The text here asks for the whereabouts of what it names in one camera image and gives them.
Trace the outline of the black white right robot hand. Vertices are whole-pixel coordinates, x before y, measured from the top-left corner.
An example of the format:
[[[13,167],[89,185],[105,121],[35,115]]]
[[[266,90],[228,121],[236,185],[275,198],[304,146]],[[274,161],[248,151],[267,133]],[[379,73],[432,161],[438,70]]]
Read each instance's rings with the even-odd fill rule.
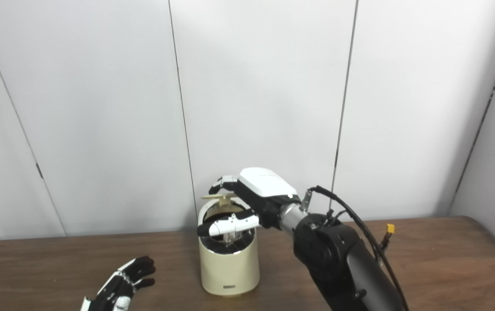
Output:
[[[307,213],[301,211],[297,191],[275,172],[266,168],[245,168],[239,175],[224,175],[208,191],[216,195],[222,189],[231,191],[249,208],[216,220],[200,224],[200,238],[244,232],[263,227],[276,228],[293,236],[296,227]]]

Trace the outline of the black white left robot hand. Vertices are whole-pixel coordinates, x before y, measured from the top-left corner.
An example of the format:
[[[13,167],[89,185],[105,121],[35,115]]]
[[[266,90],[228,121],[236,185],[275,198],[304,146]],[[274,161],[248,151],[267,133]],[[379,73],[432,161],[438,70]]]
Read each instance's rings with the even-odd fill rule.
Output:
[[[129,260],[111,274],[94,299],[84,297],[81,311],[127,311],[135,293],[156,283],[156,272],[149,256]]]

